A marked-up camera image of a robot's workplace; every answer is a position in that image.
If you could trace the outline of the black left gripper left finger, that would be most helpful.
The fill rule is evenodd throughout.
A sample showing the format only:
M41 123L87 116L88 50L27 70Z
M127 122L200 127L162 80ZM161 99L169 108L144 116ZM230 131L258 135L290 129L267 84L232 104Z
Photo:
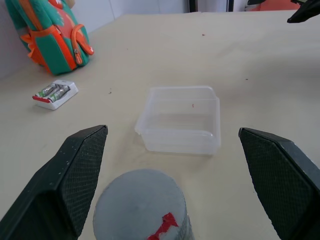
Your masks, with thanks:
M63 142L21 191L0 221L0 240L78 240L98 184L106 125Z

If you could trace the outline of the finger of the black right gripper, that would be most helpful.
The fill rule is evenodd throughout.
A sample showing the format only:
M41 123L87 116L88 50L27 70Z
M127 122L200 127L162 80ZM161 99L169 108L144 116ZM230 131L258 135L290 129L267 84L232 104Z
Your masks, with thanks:
M320 0L290 0L299 5L299 9L287 20L287 23L302 23L320 15Z

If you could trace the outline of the teal orange dinosaur backpack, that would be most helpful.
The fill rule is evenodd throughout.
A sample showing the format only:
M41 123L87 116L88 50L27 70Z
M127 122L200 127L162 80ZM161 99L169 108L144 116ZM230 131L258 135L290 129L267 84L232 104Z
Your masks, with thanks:
M85 66L95 51L72 12L75 0L4 0L28 57L52 75Z

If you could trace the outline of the white battery charger case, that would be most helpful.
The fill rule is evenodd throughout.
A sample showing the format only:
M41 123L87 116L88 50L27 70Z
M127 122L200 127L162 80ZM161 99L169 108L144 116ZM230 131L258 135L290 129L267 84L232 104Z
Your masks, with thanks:
M79 92L72 81L56 80L32 96L38 107L57 110Z

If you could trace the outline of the green silver AA battery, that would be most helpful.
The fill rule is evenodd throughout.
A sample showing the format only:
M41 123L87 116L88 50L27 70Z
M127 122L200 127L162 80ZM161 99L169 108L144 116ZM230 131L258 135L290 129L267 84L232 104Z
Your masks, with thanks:
M59 87L59 89L57 91L55 91L54 93L52 93L48 99L54 103L57 100L61 99L68 91L69 91L69 87L67 85L62 85Z
M42 90L40 90L38 93L35 94L35 96L40 98L45 98L50 93L52 93L57 88L57 85L54 83L51 83L50 85L46 86Z

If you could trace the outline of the grey round lid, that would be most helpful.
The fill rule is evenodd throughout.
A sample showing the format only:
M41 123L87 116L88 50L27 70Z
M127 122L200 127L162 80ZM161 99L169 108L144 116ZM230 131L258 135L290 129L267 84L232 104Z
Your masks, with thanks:
M155 169L115 178L95 206L93 231L96 240L195 240L182 190Z

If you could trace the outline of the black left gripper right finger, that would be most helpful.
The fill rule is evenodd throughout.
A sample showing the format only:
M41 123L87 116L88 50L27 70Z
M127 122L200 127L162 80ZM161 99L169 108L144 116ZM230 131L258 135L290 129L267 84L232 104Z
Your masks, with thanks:
M320 169L291 140L242 127L254 189L281 240L320 240Z

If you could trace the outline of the clear plastic square container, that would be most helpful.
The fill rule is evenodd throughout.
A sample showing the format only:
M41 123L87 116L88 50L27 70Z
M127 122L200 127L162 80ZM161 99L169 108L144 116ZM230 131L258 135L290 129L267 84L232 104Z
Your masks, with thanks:
M153 87L134 130L148 151L215 155L220 100L210 86Z

